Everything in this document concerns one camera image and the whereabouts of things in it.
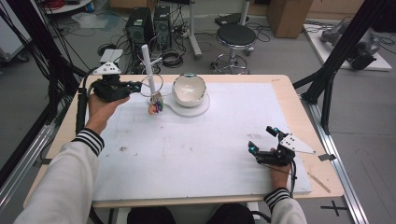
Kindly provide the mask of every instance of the hand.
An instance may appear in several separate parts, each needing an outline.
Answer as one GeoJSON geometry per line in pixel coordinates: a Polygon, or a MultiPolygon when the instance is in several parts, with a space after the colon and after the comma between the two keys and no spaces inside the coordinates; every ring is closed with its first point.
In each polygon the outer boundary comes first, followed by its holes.
{"type": "Polygon", "coordinates": [[[114,111],[116,111],[117,106],[127,102],[129,98],[130,97],[128,96],[124,99],[107,103],[99,99],[97,95],[92,94],[88,102],[88,106],[90,110],[90,119],[88,120],[85,127],[100,134],[102,130],[104,130],[105,127],[107,126],[107,121],[114,114],[114,111]]]}
{"type": "Polygon", "coordinates": [[[270,166],[270,176],[273,189],[286,188],[289,179],[290,164],[287,166],[270,166]]]}

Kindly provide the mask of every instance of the black pants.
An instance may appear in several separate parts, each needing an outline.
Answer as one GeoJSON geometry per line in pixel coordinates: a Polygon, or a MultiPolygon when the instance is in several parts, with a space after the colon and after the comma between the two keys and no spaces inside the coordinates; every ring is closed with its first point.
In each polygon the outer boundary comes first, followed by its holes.
{"type": "MultiPolygon", "coordinates": [[[[127,224],[176,224],[166,207],[133,208],[127,224]]],[[[206,224],[254,224],[250,210],[239,203],[223,204],[206,224]]]]}

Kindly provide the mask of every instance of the chair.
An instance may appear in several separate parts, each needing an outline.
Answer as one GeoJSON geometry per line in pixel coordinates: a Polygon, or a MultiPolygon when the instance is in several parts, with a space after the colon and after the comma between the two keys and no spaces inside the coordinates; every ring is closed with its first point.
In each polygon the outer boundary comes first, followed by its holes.
{"type": "Polygon", "coordinates": [[[241,56],[236,55],[237,50],[249,49],[256,41],[256,34],[250,28],[240,24],[225,24],[216,34],[219,43],[229,49],[229,54],[220,54],[211,64],[215,72],[222,74],[249,74],[248,63],[241,56]]]}

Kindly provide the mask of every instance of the white sleeve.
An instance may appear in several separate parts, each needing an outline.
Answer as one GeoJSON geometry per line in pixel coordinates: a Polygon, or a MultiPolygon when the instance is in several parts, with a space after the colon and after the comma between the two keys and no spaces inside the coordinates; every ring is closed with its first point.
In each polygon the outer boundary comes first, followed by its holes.
{"type": "Polygon", "coordinates": [[[86,223],[103,139],[89,129],[65,144],[15,223],[86,223]]]}
{"type": "Polygon", "coordinates": [[[276,189],[264,198],[271,211],[271,223],[306,223],[304,211],[297,201],[290,197],[287,189],[276,189]]]}

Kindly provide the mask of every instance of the striped cuff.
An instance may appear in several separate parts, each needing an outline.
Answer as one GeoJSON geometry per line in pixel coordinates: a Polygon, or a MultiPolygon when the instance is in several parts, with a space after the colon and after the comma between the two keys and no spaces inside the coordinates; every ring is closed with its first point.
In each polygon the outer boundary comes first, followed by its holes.
{"type": "Polygon", "coordinates": [[[272,214],[275,205],[278,202],[288,198],[290,198],[290,192],[285,188],[279,188],[265,196],[264,201],[268,204],[272,214]]]}
{"type": "Polygon", "coordinates": [[[86,144],[96,156],[99,156],[100,152],[105,147],[105,142],[102,137],[88,128],[81,130],[72,142],[82,142],[86,144]]]}

